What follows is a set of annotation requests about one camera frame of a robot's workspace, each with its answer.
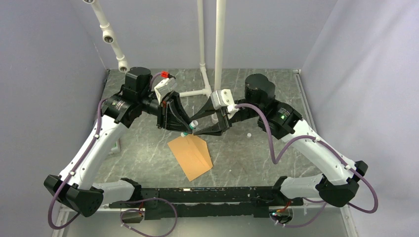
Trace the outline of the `green white glue stick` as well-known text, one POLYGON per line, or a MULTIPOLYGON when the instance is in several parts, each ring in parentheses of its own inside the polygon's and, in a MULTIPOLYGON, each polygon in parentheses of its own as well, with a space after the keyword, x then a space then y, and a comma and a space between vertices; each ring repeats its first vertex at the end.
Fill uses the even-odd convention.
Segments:
POLYGON ((189 132, 181 132, 182 137, 186 137, 189 134, 193 133, 193 130, 199 125, 199 123, 196 120, 193 120, 189 123, 189 132))

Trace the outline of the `brown paper envelope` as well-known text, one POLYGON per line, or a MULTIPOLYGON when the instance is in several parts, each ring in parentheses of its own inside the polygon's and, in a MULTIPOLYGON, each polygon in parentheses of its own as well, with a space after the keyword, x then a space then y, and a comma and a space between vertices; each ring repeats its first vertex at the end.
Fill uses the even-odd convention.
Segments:
POLYGON ((198 136, 180 136, 168 146, 190 182, 213 168, 207 143, 198 136))

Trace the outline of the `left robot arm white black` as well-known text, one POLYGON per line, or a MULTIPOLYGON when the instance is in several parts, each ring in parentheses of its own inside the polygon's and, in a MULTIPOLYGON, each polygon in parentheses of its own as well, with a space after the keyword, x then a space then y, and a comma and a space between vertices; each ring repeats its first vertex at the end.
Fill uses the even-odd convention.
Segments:
POLYGON ((122 201, 136 207, 142 201, 141 185, 128 178, 112 183, 95 183, 96 174, 116 141, 143 113, 157 118, 157 127, 192 133, 191 119, 176 92, 175 77, 161 72, 162 80, 144 67, 125 74, 119 91, 98 105, 97 120, 76 156, 58 174, 49 175, 44 186, 54 200, 78 214, 89 217, 100 206, 122 201))

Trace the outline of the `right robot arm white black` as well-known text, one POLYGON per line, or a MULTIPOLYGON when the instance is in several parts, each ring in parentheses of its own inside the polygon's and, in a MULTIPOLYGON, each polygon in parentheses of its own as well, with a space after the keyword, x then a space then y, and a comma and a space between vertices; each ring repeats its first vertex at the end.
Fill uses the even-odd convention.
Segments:
POLYGON ((285 142, 308 158, 321 174, 310 177, 281 177, 272 198, 284 205, 294 198, 320 198, 335 207, 350 203, 359 189, 359 181, 368 166, 352 161, 333 149, 289 104, 275 98, 275 84, 265 75, 252 74, 245 79, 245 96, 234 100, 229 89, 215 91, 205 105, 192 116, 197 120, 212 114, 218 124, 202 129, 200 135, 221 135, 232 123, 257 118, 257 124, 273 139, 285 142))

